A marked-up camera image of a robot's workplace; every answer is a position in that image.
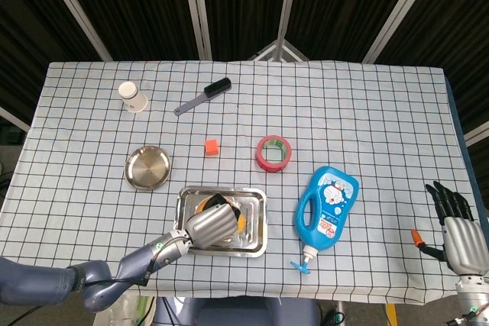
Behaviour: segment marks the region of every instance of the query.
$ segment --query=blue plastic bottle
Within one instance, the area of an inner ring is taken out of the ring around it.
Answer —
[[[342,235],[348,213],[358,194],[358,181],[335,168],[324,166],[314,172],[309,186],[299,200],[295,223],[304,242],[304,260],[291,262],[300,272],[309,274],[307,263],[318,251],[332,247]],[[306,225],[304,211],[311,202],[311,222]]]

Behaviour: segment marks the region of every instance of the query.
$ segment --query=grid pattern cloth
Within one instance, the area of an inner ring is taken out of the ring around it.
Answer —
[[[173,110],[227,76],[232,90],[177,117]],[[150,100],[127,112],[117,88],[131,80]],[[266,173],[254,155],[267,135],[293,148]],[[220,154],[204,157],[215,138]],[[139,192],[124,178],[128,155],[164,148],[170,179]],[[293,226],[298,198],[321,166],[360,182],[340,241],[301,275]],[[414,247],[442,232],[424,185],[434,179],[474,204],[441,69],[357,63],[52,63],[0,217],[0,254],[68,266],[118,261],[173,228],[189,185],[262,189],[268,246],[258,258],[187,255],[154,274],[141,294],[265,295],[424,303],[453,293],[457,277]]]

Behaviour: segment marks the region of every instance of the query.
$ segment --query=gray robot arm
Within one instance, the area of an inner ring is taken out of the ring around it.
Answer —
[[[0,303],[55,305],[81,292],[87,310],[102,311],[129,287],[145,286],[150,274],[185,255],[191,244],[205,248],[235,233],[236,218],[229,204],[208,208],[191,217],[185,231],[174,229],[122,258],[115,278],[104,261],[54,269],[0,257]]]
[[[426,185],[426,189],[433,197],[442,226],[443,250],[426,246],[415,230],[413,240],[421,252],[446,262],[460,276],[455,287],[464,314],[447,325],[489,325],[489,284],[484,281],[489,271],[489,251],[481,226],[460,194],[439,182],[433,185]]]

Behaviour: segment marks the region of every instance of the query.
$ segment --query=red tape roll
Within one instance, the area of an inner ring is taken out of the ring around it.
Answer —
[[[263,147],[274,145],[279,147],[282,150],[282,162],[280,163],[271,163],[264,159],[261,151]],[[257,162],[258,166],[263,168],[267,172],[278,172],[285,168],[285,166],[289,163],[290,158],[292,156],[292,147],[289,142],[278,135],[270,135],[268,137],[264,137],[260,140],[257,147]]]

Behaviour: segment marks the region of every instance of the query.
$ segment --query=stainless steel tray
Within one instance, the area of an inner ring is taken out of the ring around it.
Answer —
[[[259,257],[267,248],[267,197],[258,189],[232,187],[187,186],[180,191],[176,203],[175,228],[183,229],[199,206],[215,194],[223,195],[241,211],[244,228],[223,241],[201,250],[191,247],[190,253],[231,257]]]

